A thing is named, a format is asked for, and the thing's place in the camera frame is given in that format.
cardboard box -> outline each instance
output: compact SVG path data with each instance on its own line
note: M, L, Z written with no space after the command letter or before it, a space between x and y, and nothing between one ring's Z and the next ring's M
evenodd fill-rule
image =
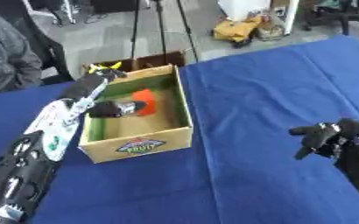
M149 88L156 97L153 115L92 119L86 115L80 147L94 163L188 148L193 124L176 66L129 73L110 83L98 101L131 100Z

chair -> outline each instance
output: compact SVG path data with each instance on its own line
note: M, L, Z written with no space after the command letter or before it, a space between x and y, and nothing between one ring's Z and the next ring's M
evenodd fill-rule
M42 60L42 70L49 67L57 69L57 75L42 80L45 85L73 80L67 70L62 45L48 38L35 25L21 0L0 0L0 16L26 36L32 50Z
M359 8L352 6L353 0L340 1L338 8L317 7L306 14L304 30L311 31L312 26L324 25L333 21L341 23L342 33L349 35L349 22L359 22Z

robotic hand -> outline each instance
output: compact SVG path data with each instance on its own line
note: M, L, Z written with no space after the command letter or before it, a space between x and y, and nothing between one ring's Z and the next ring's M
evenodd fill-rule
M318 123L314 126L290 129L292 136L303 136L298 160L311 153L335 159L335 167L359 191L359 122L342 118L338 123Z
M0 156L0 224L25 223L33 216L79 127L80 116L94 107L94 99L116 77L124 74L108 69L71 84Z

gray sleeve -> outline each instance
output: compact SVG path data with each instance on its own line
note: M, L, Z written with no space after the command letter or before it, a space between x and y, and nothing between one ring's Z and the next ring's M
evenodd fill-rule
M0 17L0 44L8 54L8 62L18 73L18 85L25 88L39 85L42 63L31 50L25 36Z

table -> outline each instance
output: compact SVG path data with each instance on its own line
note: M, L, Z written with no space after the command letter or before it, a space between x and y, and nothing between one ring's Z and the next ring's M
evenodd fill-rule
M180 72L193 147L91 164L74 142L32 223L359 224L359 193L326 158L295 161L299 139L287 133L359 119L358 41L336 37ZM0 149L66 85L0 94Z

